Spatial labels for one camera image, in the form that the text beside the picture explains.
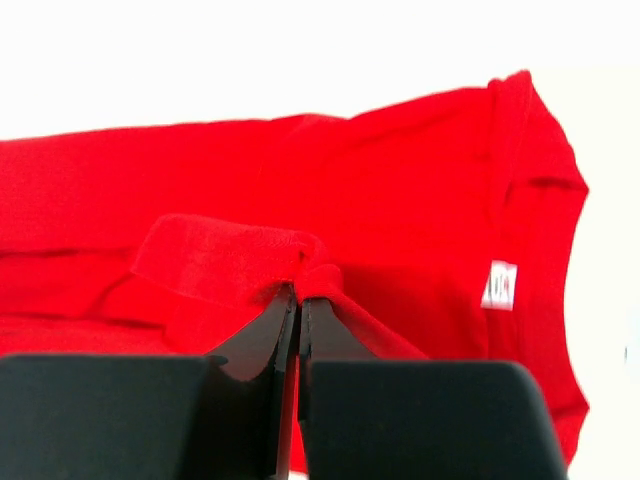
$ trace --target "white background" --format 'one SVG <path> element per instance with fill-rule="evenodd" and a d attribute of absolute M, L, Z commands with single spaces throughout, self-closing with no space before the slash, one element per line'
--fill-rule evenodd
<path fill-rule="evenodd" d="M 623 356 L 640 314 L 637 2 L 0 1 L 0 139 L 353 115 L 530 69 L 592 190 L 566 290 L 592 404 L 571 478 L 640 478 Z"/>

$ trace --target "white label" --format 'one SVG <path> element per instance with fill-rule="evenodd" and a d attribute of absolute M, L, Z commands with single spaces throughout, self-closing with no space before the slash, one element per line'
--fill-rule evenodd
<path fill-rule="evenodd" d="M 494 260 L 482 295 L 482 307 L 513 310 L 518 266 Z"/>

